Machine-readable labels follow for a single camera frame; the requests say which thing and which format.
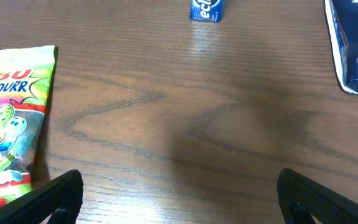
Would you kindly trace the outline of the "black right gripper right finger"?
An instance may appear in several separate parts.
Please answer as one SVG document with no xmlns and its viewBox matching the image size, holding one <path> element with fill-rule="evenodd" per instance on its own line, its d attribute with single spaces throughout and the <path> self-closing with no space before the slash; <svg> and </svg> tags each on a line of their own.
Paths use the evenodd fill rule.
<svg viewBox="0 0 358 224">
<path fill-rule="evenodd" d="M 286 224 L 358 223 L 358 203 L 292 169 L 280 172 L 277 193 Z"/>
</svg>

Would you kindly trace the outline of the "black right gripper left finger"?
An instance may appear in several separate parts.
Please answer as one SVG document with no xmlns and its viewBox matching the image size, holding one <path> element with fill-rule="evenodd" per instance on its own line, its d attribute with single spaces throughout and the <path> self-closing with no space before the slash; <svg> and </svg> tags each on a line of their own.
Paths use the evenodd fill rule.
<svg viewBox="0 0 358 224">
<path fill-rule="evenodd" d="M 0 207 L 0 224 L 49 223 L 75 224 L 83 203 L 83 179 L 70 170 Z"/>
</svg>

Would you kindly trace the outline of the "green Haribo gummy candy bag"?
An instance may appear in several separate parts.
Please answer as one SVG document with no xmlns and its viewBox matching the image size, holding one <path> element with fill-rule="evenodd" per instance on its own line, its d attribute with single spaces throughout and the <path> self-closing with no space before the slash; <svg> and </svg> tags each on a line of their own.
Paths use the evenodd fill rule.
<svg viewBox="0 0 358 224">
<path fill-rule="evenodd" d="M 0 50 L 0 207 L 32 190 L 29 165 L 47 107 L 56 47 Z"/>
</svg>

